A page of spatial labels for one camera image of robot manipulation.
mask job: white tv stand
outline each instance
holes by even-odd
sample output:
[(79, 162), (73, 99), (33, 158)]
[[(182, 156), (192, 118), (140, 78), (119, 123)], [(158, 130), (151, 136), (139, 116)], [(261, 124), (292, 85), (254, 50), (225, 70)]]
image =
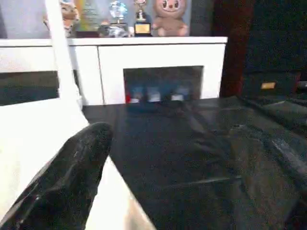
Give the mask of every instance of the white tv stand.
[[(216, 98), (226, 42), (226, 37), (68, 39), (84, 105), (124, 103), (125, 68), (203, 66), (201, 98)], [(0, 40), (0, 73), (54, 70), (51, 39)]]

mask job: trophy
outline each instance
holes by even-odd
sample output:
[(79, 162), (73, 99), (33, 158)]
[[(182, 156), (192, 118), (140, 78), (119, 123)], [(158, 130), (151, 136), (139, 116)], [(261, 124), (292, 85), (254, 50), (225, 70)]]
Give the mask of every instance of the trophy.
[(138, 6), (138, 12), (136, 13), (136, 22), (134, 24), (135, 36), (151, 37), (151, 26), (148, 17), (144, 12), (146, 0), (134, 0), (134, 3)]
[(111, 16), (116, 20), (115, 23), (111, 23), (108, 27), (109, 37), (128, 37), (128, 26), (122, 22), (127, 14), (127, 7), (120, 1), (112, 1), (110, 3), (109, 12)]

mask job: white column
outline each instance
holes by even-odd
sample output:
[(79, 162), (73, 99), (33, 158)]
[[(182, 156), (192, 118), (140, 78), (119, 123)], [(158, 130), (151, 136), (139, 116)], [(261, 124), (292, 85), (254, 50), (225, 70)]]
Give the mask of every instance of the white column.
[(59, 0), (45, 0), (55, 63), (58, 68), (59, 96), (61, 99), (77, 101), (80, 108), (82, 100), (79, 89), (74, 81), (71, 57)]

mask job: white shelf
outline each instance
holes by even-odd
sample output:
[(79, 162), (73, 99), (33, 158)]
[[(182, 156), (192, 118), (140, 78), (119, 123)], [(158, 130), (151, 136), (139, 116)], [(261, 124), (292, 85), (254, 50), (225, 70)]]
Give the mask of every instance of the white shelf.
[[(225, 44), (227, 37), (70, 38), (70, 46)], [(0, 39), (0, 47), (52, 46), (51, 39)]]

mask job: plush bear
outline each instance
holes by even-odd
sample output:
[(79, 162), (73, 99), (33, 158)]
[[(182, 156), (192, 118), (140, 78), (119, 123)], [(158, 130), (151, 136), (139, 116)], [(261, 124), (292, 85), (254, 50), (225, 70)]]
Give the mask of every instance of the plush bear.
[[(80, 21), (78, 10), (76, 6), (74, 5), (74, 3), (72, 2), (60, 1), (60, 5), (61, 5), (61, 10), (62, 10), (65, 36), (71, 37), (73, 26)], [(44, 16), (44, 24), (49, 29), (49, 23), (48, 23), (47, 16)]]
[(155, 0), (154, 10), (157, 14), (153, 29), (159, 36), (186, 36), (188, 26), (182, 21), (187, 8), (187, 0)]

